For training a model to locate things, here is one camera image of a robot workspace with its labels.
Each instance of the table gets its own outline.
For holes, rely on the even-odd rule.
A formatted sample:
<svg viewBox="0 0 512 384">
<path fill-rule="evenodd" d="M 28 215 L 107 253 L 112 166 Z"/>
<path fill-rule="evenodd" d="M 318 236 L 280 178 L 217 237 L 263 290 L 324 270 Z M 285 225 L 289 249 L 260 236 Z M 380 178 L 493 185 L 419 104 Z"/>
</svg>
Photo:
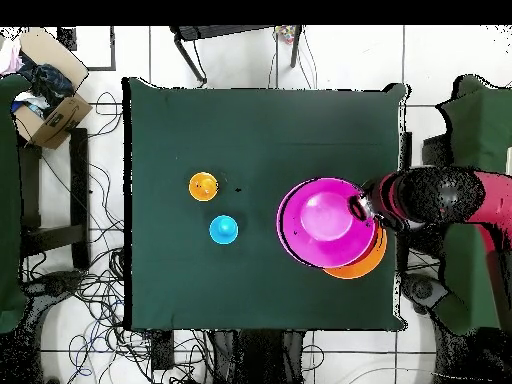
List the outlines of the table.
<svg viewBox="0 0 512 384">
<path fill-rule="evenodd" d="M 392 234 L 372 273 L 344 281 L 295 261 L 275 227 L 281 199 L 303 180 L 362 184 L 397 169 L 403 85 L 384 92 L 185 90 L 131 78 L 123 91 L 131 105 L 131 328 L 403 328 L 393 314 Z M 209 202 L 188 192 L 199 171 L 219 181 Z M 227 246 L 208 233 L 220 214 L 239 225 Z"/>
</svg>

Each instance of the chair leg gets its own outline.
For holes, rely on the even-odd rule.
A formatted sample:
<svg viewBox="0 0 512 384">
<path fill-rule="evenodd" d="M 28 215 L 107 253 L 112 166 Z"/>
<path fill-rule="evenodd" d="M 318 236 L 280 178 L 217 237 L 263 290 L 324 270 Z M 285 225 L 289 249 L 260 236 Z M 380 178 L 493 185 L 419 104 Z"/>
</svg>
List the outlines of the chair leg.
<svg viewBox="0 0 512 384">
<path fill-rule="evenodd" d="M 299 51 L 299 38 L 302 33 L 302 25 L 295 25 L 295 36 L 293 38 L 293 48 L 292 48 L 292 63 L 291 67 L 295 68 L 295 64 L 297 63 L 297 52 Z"/>
<path fill-rule="evenodd" d="M 178 48 L 179 52 L 181 53 L 181 55 L 183 56 L 185 61 L 188 63 L 188 66 L 190 67 L 190 69 L 192 69 L 192 72 L 196 76 L 197 80 L 202 84 L 206 84 L 206 78 L 204 78 L 201 75 L 201 73 L 197 69 L 196 65 L 194 64 L 194 62 L 192 62 L 192 59 L 190 58 L 189 54 L 185 50 L 185 47 L 183 47 L 183 44 L 181 44 L 180 36 L 178 34 L 176 34 L 174 36 L 174 44 L 176 44 L 176 47 Z"/>
</svg>

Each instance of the small dark object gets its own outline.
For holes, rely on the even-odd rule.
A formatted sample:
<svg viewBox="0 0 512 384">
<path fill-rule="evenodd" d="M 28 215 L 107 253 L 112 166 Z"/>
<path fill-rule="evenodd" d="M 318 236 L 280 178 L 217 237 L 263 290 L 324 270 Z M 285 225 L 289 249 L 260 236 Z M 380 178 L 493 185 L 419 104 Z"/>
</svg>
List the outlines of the small dark object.
<svg viewBox="0 0 512 384">
<path fill-rule="evenodd" d="M 48 380 L 46 380 L 45 384 L 60 384 L 60 381 L 56 377 L 51 377 Z"/>
<path fill-rule="evenodd" d="M 185 380 L 185 381 L 183 382 L 183 384 L 199 384 L 199 383 L 198 383 L 197 381 L 194 381 L 194 380 L 192 380 L 192 379 L 189 379 L 189 380 Z"/>
<path fill-rule="evenodd" d="M 70 52 L 75 52 L 77 49 L 76 27 L 57 27 L 57 41 L 64 45 L 64 47 L 66 47 L 66 49 L 68 49 Z"/>
<path fill-rule="evenodd" d="M 171 370 L 174 368 L 173 331 L 150 331 L 151 361 L 153 370 Z"/>
</svg>

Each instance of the black chair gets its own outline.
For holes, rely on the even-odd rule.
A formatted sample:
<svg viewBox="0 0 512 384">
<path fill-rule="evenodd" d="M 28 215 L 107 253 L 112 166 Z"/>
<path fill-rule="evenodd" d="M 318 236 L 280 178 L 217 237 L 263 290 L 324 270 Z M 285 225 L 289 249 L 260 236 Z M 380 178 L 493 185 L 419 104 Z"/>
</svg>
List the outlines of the black chair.
<svg viewBox="0 0 512 384">
<path fill-rule="evenodd" d="M 183 41 L 196 41 L 205 38 L 219 37 L 221 35 L 236 34 L 244 31 L 252 31 L 273 27 L 275 25 L 204 25 L 204 26 L 169 26 L 174 34 L 174 44 L 188 63 L 192 72 L 201 84 L 206 84 L 206 76 L 202 76 L 189 54 L 183 47 Z M 299 38 L 302 33 L 302 25 L 295 26 L 295 38 L 293 40 L 291 67 L 295 67 L 297 61 L 297 51 L 299 48 Z"/>
</svg>

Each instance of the orange bowl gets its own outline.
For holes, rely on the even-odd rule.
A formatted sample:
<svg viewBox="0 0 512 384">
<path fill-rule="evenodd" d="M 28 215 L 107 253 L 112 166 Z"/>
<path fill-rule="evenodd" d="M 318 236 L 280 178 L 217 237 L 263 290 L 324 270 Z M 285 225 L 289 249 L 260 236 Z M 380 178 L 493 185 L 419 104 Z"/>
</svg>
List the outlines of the orange bowl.
<svg viewBox="0 0 512 384">
<path fill-rule="evenodd" d="M 191 179 L 188 191 L 192 197 L 201 202 L 207 202 L 215 197 L 219 183 L 212 174 L 198 172 Z"/>
<path fill-rule="evenodd" d="M 362 277 L 377 267 L 384 257 L 384 253 L 386 253 L 386 245 L 386 230 L 379 225 L 377 228 L 375 244 L 368 254 L 363 255 L 351 264 L 340 266 L 338 268 L 325 268 L 324 271 L 333 277 L 342 278 L 344 280 Z"/>
</svg>

